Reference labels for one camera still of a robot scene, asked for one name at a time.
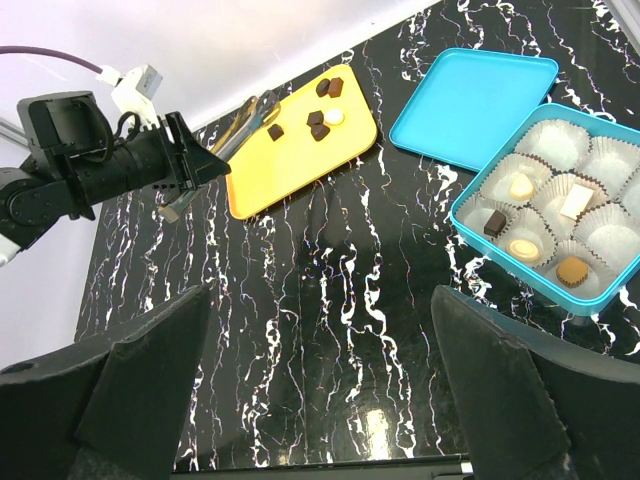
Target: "blue tin lid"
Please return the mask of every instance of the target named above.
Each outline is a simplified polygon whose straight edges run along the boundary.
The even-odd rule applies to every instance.
[[[557,74],[550,58],[445,50],[393,125],[391,142],[480,171],[544,99]]]

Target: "black marble table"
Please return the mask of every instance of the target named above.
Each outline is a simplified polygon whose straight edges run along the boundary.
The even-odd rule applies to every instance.
[[[353,67],[381,133],[350,164],[247,222],[229,214],[224,181],[178,225],[138,193],[104,205],[76,340],[191,285],[214,292],[178,471],[465,453],[430,319],[438,284],[640,362],[637,277],[600,315],[568,315],[452,228],[469,172],[389,142],[433,60],[455,46],[552,57],[549,100],[640,128],[640,58],[602,1],[445,0],[278,89]],[[213,145],[229,123],[198,138]]]

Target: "yellow tray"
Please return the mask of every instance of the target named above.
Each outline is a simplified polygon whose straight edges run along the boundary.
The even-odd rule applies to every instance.
[[[316,94],[323,78],[344,80],[337,98]],[[344,122],[316,142],[307,126],[310,112],[340,109]],[[275,142],[267,128],[277,123],[284,135]],[[335,66],[280,102],[269,125],[254,133],[233,156],[227,175],[231,215],[240,220],[273,205],[296,190],[366,152],[374,144],[377,127],[353,70]]]

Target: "metal tongs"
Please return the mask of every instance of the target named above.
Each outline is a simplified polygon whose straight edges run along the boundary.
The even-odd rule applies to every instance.
[[[249,98],[238,109],[229,129],[209,151],[228,163],[251,135],[275,118],[274,113],[279,109],[278,97],[271,90],[264,92],[260,98]],[[176,199],[159,207],[158,213],[169,223],[176,222],[203,190],[204,187],[198,187],[181,193]]]

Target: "white paper liner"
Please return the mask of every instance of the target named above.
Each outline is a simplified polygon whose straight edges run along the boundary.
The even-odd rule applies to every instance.
[[[557,175],[545,183],[540,192],[531,199],[531,206],[542,215],[557,240],[565,240],[571,237],[576,226],[575,220],[560,214],[560,209],[574,184],[594,191],[585,211],[604,205],[609,200],[602,186],[597,182],[572,173]]]
[[[589,132],[566,120],[543,120],[522,137],[516,152],[536,155],[556,170],[571,170],[589,152]]]
[[[484,226],[495,210],[503,213],[507,218],[505,229],[509,223],[515,219],[518,213],[518,209],[513,205],[490,200],[482,197],[478,193],[474,193],[460,206],[456,212],[456,220],[473,230],[482,238],[493,241],[494,237],[484,234]]]
[[[556,268],[569,257],[582,260],[589,267],[587,279],[575,288],[566,287],[556,273]],[[538,273],[554,285],[564,289],[574,297],[590,300],[601,295],[616,279],[616,274],[601,259],[577,240],[564,240],[556,247],[551,261],[537,269]]]
[[[585,213],[573,232],[618,275],[640,253],[640,222],[617,203]]]
[[[540,250],[540,259],[535,263],[525,263],[524,265],[528,267],[544,265],[555,253],[556,239],[540,214],[533,208],[521,209],[515,220],[503,230],[495,243],[506,252],[507,245],[512,240],[529,240]]]
[[[551,169],[533,157],[519,153],[511,153],[496,165],[493,171],[480,186],[480,194],[488,199],[511,205],[523,206],[528,200],[516,200],[509,195],[513,180],[524,173],[537,192],[551,178]]]
[[[636,220],[640,220],[640,168],[624,184],[617,200]]]
[[[640,148],[609,137],[593,137],[591,151],[577,170],[595,178],[612,197],[640,165]]]

